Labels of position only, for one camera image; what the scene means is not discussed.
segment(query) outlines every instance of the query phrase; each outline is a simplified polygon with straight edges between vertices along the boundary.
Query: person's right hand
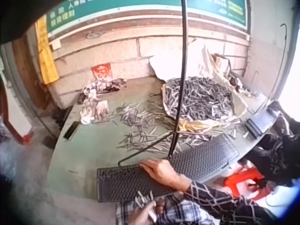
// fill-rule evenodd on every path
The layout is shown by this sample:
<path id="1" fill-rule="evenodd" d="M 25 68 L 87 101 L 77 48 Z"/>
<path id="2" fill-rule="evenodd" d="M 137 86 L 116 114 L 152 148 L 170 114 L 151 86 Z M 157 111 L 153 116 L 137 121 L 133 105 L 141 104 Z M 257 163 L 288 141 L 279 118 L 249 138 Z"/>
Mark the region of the person's right hand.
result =
<path id="1" fill-rule="evenodd" d="M 192 180 L 174 171 L 168 160 L 148 159 L 140 163 L 149 176 L 158 183 L 186 192 Z"/>

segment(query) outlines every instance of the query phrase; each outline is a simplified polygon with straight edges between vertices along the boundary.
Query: plaid shirt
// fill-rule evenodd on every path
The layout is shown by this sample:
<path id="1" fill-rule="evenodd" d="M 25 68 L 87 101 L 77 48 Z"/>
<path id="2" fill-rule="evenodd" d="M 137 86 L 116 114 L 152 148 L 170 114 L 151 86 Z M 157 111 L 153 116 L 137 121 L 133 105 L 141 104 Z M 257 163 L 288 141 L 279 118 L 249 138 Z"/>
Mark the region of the plaid shirt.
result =
<path id="1" fill-rule="evenodd" d="M 117 204 L 116 223 L 127 224 L 135 202 Z M 227 193 L 193 181 L 184 195 L 175 193 L 165 196 L 164 213 L 157 218 L 157 224 L 271 224 L 273 214 L 245 197 L 234 197 Z"/>

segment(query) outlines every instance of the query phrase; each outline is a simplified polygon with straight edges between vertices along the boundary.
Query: concrete floor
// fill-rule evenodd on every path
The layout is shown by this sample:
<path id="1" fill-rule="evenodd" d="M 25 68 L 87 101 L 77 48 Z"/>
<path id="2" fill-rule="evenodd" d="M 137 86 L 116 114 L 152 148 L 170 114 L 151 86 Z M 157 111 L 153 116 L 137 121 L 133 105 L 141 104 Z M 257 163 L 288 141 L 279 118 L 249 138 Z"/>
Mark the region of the concrete floor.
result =
<path id="1" fill-rule="evenodd" d="M 109 225 L 115 223 L 115 204 L 99 204 L 53 192 L 45 187 L 53 150 L 41 142 L 47 131 L 34 128 L 29 145 L 14 140 L 0 145 L 1 174 L 10 179 L 13 189 L 10 207 L 31 225 Z"/>

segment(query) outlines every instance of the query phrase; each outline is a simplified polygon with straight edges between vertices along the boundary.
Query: person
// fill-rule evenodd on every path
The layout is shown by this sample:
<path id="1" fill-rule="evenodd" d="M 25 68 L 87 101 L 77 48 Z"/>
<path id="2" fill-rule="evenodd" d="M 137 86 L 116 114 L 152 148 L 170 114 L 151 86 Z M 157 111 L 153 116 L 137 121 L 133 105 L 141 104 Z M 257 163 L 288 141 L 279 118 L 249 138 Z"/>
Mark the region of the person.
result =
<path id="1" fill-rule="evenodd" d="M 156 224 L 272 224 L 275 216 L 266 208 L 244 196 L 218 191 L 191 180 L 174 171 L 169 161 L 148 159 L 141 162 L 145 172 L 158 183 L 177 191 L 165 196 L 165 202 L 158 201 Z M 148 225 L 148 211 L 155 203 L 150 202 L 143 209 L 135 208 L 134 202 L 117 205 L 117 224 Z"/>
<path id="2" fill-rule="evenodd" d="M 300 177 L 300 123 L 291 118 L 276 100 L 269 110 L 279 111 L 274 129 L 277 135 L 266 134 L 239 164 L 245 166 L 250 161 L 264 176 L 256 181 L 260 189 L 266 187 L 268 181 L 273 186 L 291 187 Z"/>

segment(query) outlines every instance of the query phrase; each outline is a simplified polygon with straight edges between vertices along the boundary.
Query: brick wall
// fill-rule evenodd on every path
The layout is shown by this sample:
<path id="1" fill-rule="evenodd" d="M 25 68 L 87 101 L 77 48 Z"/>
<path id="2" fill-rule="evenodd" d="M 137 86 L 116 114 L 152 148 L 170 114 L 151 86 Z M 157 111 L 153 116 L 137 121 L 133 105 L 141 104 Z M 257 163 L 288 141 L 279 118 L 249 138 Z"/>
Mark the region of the brick wall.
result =
<path id="1" fill-rule="evenodd" d="M 73 104 L 82 87 L 93 79 L 91 67 L 110 62 L 113 77 L 134 79 L 154 75 L 149 58 L 182 46 L 180 26 L 139 26 L 111 30 L 96 39 L 86 39 L 89 31 L 61 41 L 53 51 L 60 79 L 52 84 L 57 104 L 66 108 Z M 244 38 L 199 28 L 189 28 L 189 40 L 202 39 L 211 53 L 230 58 L 238 74 L 243 73 L 248 41 Z"/>

